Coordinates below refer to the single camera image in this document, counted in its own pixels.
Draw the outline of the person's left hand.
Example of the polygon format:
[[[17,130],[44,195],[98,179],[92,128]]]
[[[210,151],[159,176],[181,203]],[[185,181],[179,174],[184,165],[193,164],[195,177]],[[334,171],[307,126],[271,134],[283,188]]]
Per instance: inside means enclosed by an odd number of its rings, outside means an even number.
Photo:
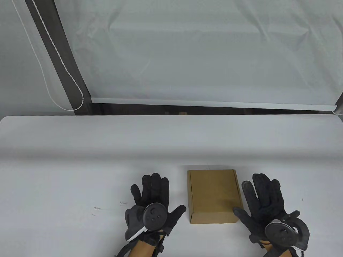
[[[169,236],[186,207],[180,205],[169,212],[169,180],[158,173],[142,177],[142,190],[134,184],[130,189],[135,205],[125,211],[125,240],[133,248],[138,241],[157,247]]]

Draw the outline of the person's right hand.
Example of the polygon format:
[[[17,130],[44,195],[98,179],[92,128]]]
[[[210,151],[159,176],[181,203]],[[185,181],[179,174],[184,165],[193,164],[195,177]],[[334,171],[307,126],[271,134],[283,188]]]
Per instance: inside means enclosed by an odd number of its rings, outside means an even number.
[[[253,183],[243,181],[241,184],[250,215],[239,207],[233,208],[233,213],[250,231],[252,242],[268,241],[265,227],[274,219],[286,215],[284,199],[278,180],[272,181],[263,173],[252,176]]]

